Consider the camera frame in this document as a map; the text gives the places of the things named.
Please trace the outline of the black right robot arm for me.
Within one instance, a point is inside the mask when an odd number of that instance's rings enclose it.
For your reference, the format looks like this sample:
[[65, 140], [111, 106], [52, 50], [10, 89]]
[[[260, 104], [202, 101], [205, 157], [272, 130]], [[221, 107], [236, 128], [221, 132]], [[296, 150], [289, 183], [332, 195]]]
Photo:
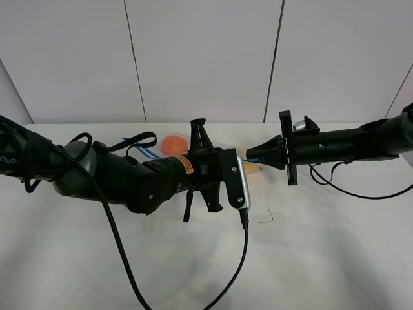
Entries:
[[358, 128], [321, 132], [308, 116], [295, 124], [289, 110], [279, 113], [281, 134], [246, 151], [249, 160], [287, 170], [297, 185], [297, 166], [340, 161], [381, 161], [412, 150], [412, 105], [390, 119]]

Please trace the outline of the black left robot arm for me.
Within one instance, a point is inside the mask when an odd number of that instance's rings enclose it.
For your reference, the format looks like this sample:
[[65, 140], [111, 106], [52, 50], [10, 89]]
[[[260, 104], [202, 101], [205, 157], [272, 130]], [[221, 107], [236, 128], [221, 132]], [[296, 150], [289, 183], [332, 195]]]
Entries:
[[111, 147], [88, 133], [60, 146], [17, 123], [1, 118], [1, 174], [19, 178], [28, 192], [40, 181], [52, 183], [63, 195], [84, 200], [105, 199], [136, 214], [149, 215], [175, 194], [192, 200], [200, 192], [209, 212], [219, 212], [220, 186], [228, 202], [243, 208], [246, 202], [242, 161], [234, 149], [213, 146], [203, 119], [190, 123], [190, 150], [186, 154], [138, 162], [119, 156], [121, 149], [152, 147], [157, 138], [144, 132]]

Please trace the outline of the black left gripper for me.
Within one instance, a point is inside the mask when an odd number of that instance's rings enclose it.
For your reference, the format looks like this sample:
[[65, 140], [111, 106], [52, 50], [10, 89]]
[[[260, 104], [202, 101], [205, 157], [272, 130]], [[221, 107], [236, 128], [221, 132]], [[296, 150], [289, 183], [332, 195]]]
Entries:
[[204, 128], [206, 119], [194, 119], [190, 122], [190, 148], [183, 155], [188, 160], [193, 170], [183, 185], [188, 189], [186, 194], [186, 212], [191, 211], [193, 195], [199, 191], [206, 203], [209, 212], [220, 212], [223, 210], [219, 202], [220, 184], [223, 182], [223, 164], [221, 160], [229, 150], [213, 146]]

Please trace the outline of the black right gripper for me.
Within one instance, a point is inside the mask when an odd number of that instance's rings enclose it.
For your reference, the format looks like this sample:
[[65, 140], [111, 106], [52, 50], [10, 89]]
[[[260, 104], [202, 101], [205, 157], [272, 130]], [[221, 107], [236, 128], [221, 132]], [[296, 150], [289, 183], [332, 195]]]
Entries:
[[291, 113], [289, 110], [279, 113], [281, 133], [267, 142], [247, 149], [248, 160], [257, 160], [264, 165], [278, 170], [287, 168], [288, 184], [297, 185], [297, 139], [303, 135], [318, 133], [294, 132]]

